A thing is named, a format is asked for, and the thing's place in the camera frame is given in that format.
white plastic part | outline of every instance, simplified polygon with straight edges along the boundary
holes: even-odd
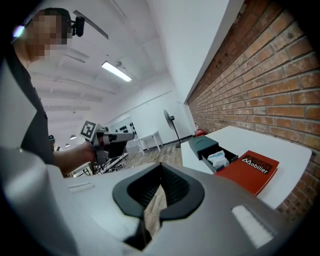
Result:
[[[236,206],[231,211],[256,249],[274,238],[272,233],[243,205]]]

white ceiling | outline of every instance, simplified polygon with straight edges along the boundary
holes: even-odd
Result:
[[[60,7],[78,10],[99,26],[106,39],[89,24],[82,37],[74,36],[67,50],[55,51],[50,58],[29,67],[35,86],[48,116],[49,134],[60,146],[78,134],[84,120],[103,108],[110,97],[127,87],[162,73],[167,69],[161,43],[145,0],[55,0],[43,8]],[[101,68],[108,61],[132,78],[125,82]]]

open drawer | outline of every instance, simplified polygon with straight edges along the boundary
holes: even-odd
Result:
[[[213,147],[209,147],[205,150],[203,150],[201,152],[201,156],[202,156],[202,160],[209,168],[210,170],[215,173],[215,172],[218,172],[220,170],[222,170],[224,167],[221,166],[220,168],[216,169],[212,163],[210,161],[208,161],[208,156],[214,154],[214,153],[217,153],[219,151],[223,150],[224,152],[224,156],[225,158],[229,161],[229,164],[231,164],[232,162],[234,162],[235,160],[238,159],[238,155],[234,154],[234,153],[231,153],[230,151],[220,147],[219,145],[215,145]]]

